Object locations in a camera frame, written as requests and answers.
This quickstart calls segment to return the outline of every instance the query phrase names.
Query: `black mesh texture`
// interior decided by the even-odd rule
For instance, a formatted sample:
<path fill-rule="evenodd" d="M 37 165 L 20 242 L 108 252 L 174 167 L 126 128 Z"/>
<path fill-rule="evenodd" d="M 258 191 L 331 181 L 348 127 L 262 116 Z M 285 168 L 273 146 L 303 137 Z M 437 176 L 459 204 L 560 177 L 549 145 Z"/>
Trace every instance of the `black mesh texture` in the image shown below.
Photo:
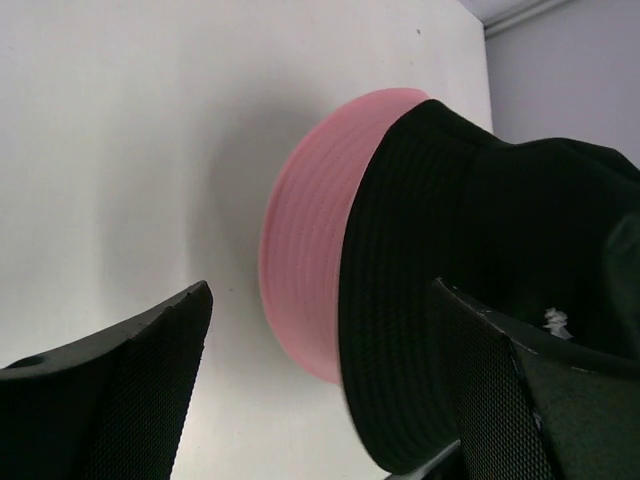
<path fill-rule="evenodd" d="M 437 286 L 429 305 L 469 477 L 556 479 L 509 340 Z"/>
<path fill-rule="evenodd" d="M 209 326 L 201 307 L 169 308 L 126 343 L 74 479 L 170 477 Z"/>

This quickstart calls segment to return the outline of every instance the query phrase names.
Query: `gray wall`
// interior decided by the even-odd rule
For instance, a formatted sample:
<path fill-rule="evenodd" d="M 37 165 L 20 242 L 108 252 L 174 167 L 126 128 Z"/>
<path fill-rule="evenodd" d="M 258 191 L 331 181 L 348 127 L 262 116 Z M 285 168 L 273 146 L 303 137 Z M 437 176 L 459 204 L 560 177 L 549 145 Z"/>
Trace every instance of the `gray wall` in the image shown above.
<path fill-rule="evenodd" d="M 487 42 L 495 133 L 571 137 L 640 165 L 640 0 L 576 0 Z"/>

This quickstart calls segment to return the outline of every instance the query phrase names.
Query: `pink fabric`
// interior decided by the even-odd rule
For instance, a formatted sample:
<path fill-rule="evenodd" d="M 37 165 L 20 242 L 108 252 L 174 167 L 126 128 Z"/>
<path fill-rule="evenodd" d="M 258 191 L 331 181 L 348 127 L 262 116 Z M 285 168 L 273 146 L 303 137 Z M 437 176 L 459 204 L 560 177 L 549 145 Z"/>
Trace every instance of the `pink fabric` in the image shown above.
<path fill-rule="evenodd" d="M 311 374 L 340 383 L 337 305 L 349 211 L 384 134 L 427 100 L 379 90 L 332 113 L 297 146 L 269 200 L 260 245 L 260 290 L 282 348 Z"/>

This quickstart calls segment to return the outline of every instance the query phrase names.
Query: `pink cap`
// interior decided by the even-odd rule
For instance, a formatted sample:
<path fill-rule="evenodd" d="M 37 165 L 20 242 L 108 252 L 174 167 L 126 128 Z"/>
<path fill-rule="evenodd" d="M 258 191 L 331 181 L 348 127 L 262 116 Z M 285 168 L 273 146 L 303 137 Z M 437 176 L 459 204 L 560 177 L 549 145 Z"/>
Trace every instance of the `pink cap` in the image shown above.
<path fill-rule="evenodd" d="M 410 88 L 378 90 L 338 108 L 285 163 L 269 199 L 260 245 L 260 290 L 287 354 L 340 383 L 338 276 L 349 211 L 387 130 L 427 100 Z"/>

